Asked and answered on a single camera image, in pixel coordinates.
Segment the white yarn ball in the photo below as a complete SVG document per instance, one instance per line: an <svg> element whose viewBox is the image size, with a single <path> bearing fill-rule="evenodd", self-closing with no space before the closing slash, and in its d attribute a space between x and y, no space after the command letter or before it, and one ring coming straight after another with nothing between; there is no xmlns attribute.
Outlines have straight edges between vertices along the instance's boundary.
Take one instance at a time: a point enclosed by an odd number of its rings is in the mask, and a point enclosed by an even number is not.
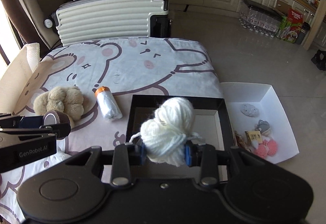
<svg viewBox="0 0 326 224"><path fill-rule="evenodd" d="M142 140L147 157L153 163L182 166L185 164L186 142L205 142L203 137L193 132L194 121L194 109L189 100L170 98L155 110L154 117L145 121L129 141Z"/></svg>

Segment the plastic roll with orange cap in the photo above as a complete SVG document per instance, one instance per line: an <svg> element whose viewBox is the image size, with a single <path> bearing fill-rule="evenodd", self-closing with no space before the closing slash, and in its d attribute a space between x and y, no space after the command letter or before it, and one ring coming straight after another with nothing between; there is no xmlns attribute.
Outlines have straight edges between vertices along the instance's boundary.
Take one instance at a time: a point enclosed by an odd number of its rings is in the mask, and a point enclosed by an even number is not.
<svg viewBox="0 0 326 224"><path fill-rule="evenodd" d="M95 97L101 114L105 120L112 121L123 117L122 112L108 87L99 87L95 92Z"/></svg>

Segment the beige plush toy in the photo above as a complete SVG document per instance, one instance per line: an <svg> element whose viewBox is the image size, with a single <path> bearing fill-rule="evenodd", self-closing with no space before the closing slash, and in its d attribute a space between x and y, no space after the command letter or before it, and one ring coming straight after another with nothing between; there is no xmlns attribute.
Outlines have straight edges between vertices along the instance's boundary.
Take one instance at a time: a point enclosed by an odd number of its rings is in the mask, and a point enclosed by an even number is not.
<svg viewBox="0 0 326 224"><path fill-rule="evenodd" d="M37 115L55 110L65 113L73 121L78 121L84 113L83 102L84 97L78 87L57 86L37 96L33 102L33 110Z"/></svg>

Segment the black cardboard box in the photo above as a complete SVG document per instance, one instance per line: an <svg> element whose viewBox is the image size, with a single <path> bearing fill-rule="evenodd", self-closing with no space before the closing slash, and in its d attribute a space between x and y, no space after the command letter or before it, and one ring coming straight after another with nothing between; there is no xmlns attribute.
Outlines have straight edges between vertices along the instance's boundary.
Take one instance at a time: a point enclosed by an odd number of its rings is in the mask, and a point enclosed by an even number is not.
<svg viewBox="0 0 326 224"><path fill-rule="evenodd" d="M133 95L127 142L141 140L149 148L145 164L133 169L135 177L156 179L191 177L200 181L199 167L181 159L190 141L210 144L218 151L234 145L224 99Z"/></svg>

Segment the small yellow card box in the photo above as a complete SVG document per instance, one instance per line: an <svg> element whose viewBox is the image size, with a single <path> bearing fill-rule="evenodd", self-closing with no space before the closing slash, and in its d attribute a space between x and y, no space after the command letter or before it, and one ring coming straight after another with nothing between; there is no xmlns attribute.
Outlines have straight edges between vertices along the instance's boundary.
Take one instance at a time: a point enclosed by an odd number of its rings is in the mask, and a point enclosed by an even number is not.
<svg viewBox="0 0 326 224"><path fill-rule="evenodd" d="M262 144L262 136L260 131L245 131L248 144Z"/></svg>

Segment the grey knitted pouch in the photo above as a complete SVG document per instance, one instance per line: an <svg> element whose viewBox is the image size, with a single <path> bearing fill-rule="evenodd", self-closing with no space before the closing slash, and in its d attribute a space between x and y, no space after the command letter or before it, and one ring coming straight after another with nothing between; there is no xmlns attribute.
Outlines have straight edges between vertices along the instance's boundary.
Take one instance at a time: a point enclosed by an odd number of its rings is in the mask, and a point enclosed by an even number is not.
<svg viewBox="0 0 326 224"><path fill-rule="evenodd" d="M258 117L260 111L252 104L241 104L240 111L248 117Z"/></svg>

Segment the pink knitted strawberries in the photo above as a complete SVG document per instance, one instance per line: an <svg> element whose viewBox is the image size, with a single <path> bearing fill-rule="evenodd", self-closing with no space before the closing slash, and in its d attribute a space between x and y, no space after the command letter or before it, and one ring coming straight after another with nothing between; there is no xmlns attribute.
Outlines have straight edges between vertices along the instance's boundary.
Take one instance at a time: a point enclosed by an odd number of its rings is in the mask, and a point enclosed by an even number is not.
<svg viewBox="0 0 326 224"><path fill-rule="evenodd" d="M254 150L254 154L258 157L265 159L267 156L273 157L278 151L278 144L274 140L264 140L258 144L258 147Z"/></svg>

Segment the white cardboard tray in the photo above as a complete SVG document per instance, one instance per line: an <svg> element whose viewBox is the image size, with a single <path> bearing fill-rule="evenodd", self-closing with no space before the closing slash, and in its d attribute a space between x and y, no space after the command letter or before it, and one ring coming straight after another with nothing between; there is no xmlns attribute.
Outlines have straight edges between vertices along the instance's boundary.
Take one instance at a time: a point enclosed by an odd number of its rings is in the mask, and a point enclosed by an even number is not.
<svg viewBox="0 0 326 224"><path fill-rule="evenodd" d="M221 87L238 145L254 154L258 144L248 144L245 131L255 131L258 121L264 120L270 124L271 135L262 136L262 141L274 140L278 144L277 153L273 157L267 156L265 160L277 164L300 153L289 119L271 85L228 82L222 83ZM258 108L258 117L241 113L241 104L252 104Z"/></svg>

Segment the cartoon bear bed sheet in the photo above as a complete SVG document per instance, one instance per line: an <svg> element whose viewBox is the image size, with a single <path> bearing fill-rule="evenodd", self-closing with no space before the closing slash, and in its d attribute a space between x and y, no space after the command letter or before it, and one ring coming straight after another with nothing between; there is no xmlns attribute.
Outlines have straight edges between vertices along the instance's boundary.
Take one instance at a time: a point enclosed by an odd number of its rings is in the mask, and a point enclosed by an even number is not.
<svg viewBox="0 0 326 224"><path fill-rule="evenodd" d="M133 95L223 95L205 48L178 38L98 39L55 49L40 60L12 114L33 115L35 98L57 86L78 87L84 113L69 136L57 142L55 155L1 174L1 216L9 223L24 221L16 196L25 180L90 146L106 150L126 141ZM121 119L103 118L95 97L101 86L110 89Z"/></svg>

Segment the brown curtain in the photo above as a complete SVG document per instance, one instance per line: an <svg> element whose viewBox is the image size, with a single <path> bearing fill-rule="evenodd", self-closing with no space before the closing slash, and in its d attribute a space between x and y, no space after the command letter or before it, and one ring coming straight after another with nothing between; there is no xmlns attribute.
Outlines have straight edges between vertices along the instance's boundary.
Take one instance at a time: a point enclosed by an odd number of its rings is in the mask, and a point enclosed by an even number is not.
<svg viewBox="0 0 326 224"><path fill-rule="evenodd" d="M19 0L1 0L6 14L24 43L35 41L35 31Z"/></svg>

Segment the white ribbed suitcase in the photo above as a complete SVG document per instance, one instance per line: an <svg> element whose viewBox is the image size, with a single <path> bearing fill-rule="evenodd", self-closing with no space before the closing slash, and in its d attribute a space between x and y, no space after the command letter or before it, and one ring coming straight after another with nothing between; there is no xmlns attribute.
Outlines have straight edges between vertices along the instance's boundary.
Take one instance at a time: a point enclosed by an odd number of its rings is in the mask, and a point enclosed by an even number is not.
<svg viewBox="0 0 326 224"><path fill-rule="evenodd" d="M103 38L171 35L169 0L69 0L44 20L64 46Z"/></svg>

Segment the pack of water bottles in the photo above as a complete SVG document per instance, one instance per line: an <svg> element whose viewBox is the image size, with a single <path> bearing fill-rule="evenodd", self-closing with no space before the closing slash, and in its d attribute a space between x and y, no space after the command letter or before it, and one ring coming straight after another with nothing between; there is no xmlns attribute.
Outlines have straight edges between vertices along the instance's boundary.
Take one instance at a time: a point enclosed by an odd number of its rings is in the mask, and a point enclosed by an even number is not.
<svg viewBox="0 0 326 224"><path fill-rule="evenodd" d="M282 16L274 9L252 0L242 0L239 21L243 28L274 38L280 28Z"/></svg>

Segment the black stool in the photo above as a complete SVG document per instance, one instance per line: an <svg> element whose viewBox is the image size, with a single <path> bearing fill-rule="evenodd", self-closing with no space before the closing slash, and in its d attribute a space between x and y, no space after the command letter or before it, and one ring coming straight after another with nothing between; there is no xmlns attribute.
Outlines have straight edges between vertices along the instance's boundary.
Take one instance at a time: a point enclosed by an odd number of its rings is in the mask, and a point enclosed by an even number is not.
<svg viewBox="0 0 326 224"><path fill-rule="evenodd" d="M319 70L326 71L326 56L325 51L317 50L316 54L312 57L311 62L316 65Z"/></svg>

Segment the red green snack box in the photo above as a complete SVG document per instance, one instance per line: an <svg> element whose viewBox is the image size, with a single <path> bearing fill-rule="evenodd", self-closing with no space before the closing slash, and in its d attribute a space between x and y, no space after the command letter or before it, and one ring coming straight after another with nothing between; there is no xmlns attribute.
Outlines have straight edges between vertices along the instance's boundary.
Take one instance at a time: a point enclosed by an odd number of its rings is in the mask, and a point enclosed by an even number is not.
<svg viewBox="0 0 326 224"><path fill-rule="evenodd" d="M294 43L301 31L303 15L292 8L289 8L286 16L283 16L277 38L289 43Z"/></svg>

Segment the grey shark plush keychain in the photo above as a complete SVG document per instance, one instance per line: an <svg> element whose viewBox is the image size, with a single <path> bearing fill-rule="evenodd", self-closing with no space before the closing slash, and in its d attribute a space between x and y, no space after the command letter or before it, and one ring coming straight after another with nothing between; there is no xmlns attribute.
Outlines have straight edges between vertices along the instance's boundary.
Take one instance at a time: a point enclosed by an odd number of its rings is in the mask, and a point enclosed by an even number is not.
<svg viewBox="0 0 326 224"><path fill-rule="evenodd" d="M268 137L271 135L271 127L268 121L259 120L255 126L255 130L259 131L262 136Z"/></svg>

